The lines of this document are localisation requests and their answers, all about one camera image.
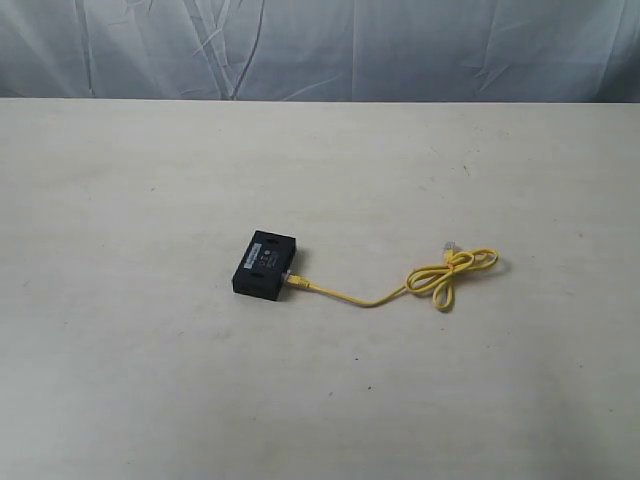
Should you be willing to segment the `grey backdrop cloth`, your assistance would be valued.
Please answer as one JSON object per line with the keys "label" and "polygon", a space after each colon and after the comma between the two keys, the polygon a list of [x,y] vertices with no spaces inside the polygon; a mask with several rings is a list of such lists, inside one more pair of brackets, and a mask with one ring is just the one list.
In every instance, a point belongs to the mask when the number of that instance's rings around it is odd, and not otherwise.
{"label": "grey backdrop cloth", "polygon": [[639,99],[635,1],[5,1],[5,97]]}

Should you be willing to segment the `black rectangular adapter box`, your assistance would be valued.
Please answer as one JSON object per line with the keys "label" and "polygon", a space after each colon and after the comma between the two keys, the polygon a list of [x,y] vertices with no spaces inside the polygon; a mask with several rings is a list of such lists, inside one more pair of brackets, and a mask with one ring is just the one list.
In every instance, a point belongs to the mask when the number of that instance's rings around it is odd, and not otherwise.
{"label": "black rectangular adapter box", "polygon": [[277,301],[296,251],[294,237],[256,230],[232,277],[233,292]]}

